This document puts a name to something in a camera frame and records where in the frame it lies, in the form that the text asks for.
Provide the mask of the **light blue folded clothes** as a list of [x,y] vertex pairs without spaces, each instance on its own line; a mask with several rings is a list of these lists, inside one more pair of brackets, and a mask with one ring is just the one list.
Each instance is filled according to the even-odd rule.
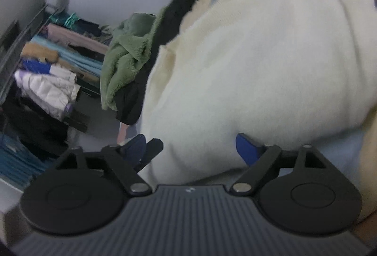
[[47,39],[35,35],[31,42],[46,47],[50,50],[56,51],[60,58],[69,62],[71,65],[80,68],[86,72],[92,73],[94,76],[100,77],[102,71],[102,62],[92,58],[80,55],[76,51],[71,51],[61,45],[48,41]]

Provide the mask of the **black garment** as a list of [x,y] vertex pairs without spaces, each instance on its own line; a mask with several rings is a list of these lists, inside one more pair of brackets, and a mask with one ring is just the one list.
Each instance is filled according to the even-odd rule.
[[189,13],[197,0],[172,0],[162,10],[159,21],[151,31],[148,41],[149,60],[141,67],[135,79],[118,90],[114,96],[116,119],[126,125],[134,125],[140,118],[150,73],[155,66],[160,46],[166,45],[178,34],[184,16]]

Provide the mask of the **white puffer jacket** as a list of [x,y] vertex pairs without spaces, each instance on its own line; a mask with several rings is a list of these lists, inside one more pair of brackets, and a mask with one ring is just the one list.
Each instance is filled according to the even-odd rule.
[[25,70],[17,70],[14,78],[24,97],[30,98],[59,121],[63,121],[72,112],[81,88],[60,77]]

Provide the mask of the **green fleece garment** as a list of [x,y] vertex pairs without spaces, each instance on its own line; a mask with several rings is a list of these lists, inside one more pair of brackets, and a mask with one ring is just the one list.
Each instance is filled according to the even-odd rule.
[[163,7],[158,14],[133,13],[114,30],[100,76],[103,110],[117,110],[115,94],[134,81],[137,73],[150,59],[152,40],[166,9]]

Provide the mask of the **pink folded garment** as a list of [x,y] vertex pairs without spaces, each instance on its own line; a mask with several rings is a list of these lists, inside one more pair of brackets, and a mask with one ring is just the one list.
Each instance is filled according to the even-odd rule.
[[106,45],[98,41],[55,24],[47,25],[47,37],[51,42],[65,47],[69,45],[73,47],[84,47],[100,54],[105,54],[108,50]]

